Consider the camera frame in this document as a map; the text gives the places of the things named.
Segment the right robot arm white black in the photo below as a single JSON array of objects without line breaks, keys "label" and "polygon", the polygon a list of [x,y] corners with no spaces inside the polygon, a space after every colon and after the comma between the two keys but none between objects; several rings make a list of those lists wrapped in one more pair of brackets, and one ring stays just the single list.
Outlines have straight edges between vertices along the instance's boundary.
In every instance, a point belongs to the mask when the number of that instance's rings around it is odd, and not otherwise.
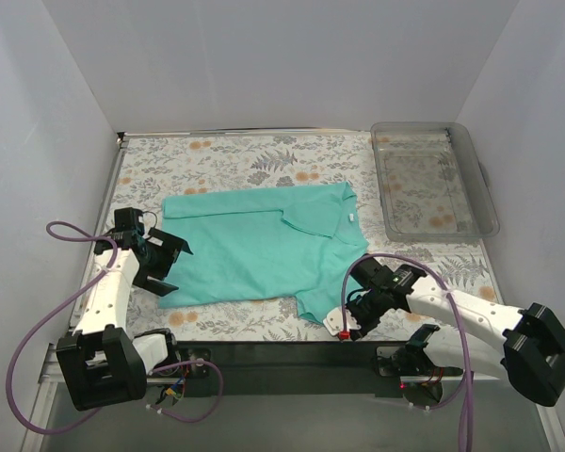
[{"label": "right robot arm white black", "polygon": [[545,407],[557,404],[565,389],[565,329],[549,308],[497,305],[456,291],[409,258],[391,270],[367,254],[347,276],[365,293],[341,308],[341,337],[366,336],[389,310],[435,318],[457,328],[465,371],[507,378],[528,400]]}]

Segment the teal green t-shirt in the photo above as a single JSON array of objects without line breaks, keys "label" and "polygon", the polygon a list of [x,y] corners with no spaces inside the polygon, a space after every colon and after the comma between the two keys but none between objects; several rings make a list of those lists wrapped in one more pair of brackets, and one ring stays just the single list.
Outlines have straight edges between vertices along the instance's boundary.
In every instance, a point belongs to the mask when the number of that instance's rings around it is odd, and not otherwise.
[{"label": "teal green t-shirt", "polygon": [[347,182],[170,196],[163,229],[191,255],[171,267],[176,291],[162,309],[293,297],[299,317],[321,323],[358,284],[345,276],[367,251]]}]

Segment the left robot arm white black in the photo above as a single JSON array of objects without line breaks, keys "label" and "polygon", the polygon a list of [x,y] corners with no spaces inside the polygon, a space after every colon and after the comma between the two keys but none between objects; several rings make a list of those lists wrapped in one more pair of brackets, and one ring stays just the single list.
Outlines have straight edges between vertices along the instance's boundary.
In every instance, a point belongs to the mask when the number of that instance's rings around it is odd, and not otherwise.
[{"label": "left robot arm white black", "polygon": [[73,332],[61,338],[56,357],[73,405],[79,411],[138,400],[147,377],[174,375],[182,363],[169,329],[131,336],[126,314],[131,292],[140,288],[158,297],[174,291],[165,281],[187,242],[154,227],[141,210],[117,209],[114,225],[94,247],[93,268],[100,276],[88,293]]}]

